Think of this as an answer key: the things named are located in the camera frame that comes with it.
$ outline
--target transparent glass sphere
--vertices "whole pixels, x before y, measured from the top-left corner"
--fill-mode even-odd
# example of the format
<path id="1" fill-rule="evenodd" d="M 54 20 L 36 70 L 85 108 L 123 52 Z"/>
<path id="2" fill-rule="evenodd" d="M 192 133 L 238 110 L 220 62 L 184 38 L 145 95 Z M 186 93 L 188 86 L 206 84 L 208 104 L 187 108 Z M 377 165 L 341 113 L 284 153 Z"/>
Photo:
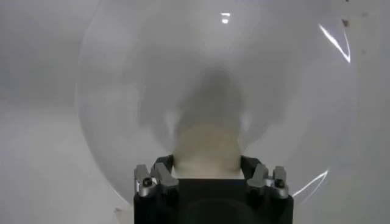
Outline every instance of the transparent glass sphere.
<path id="1" fill-rule="evenodd" d="M 326 1 L 109 0 L 83 39 L 76 102 L 97 165 L 129 203 L 136 165 L 202 124 L 284 166 L 298 206 L 337 170 L 356 76 Z"/>

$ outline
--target white wall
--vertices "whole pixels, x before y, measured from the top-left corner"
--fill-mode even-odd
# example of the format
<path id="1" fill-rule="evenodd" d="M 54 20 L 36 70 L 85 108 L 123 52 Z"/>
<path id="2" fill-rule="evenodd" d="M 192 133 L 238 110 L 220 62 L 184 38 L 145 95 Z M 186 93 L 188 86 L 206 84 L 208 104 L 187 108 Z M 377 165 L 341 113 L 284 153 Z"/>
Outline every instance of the white wall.
<path id="1" fill-rule="evenodd" d="M 390 30 L 382 31 L 381 20 L 390 21 L 383 13 L 390 5 L 355 2 L 346 17 L 359 70 L 358 120 L 342 153 L 343 172 L 297 209 L 296 223 L 390 219 Z M 92 161 L 73 110 L 80 41 L 98 4 L 0 1 L 1 224 L 114 221 L 121 201 Z"/>

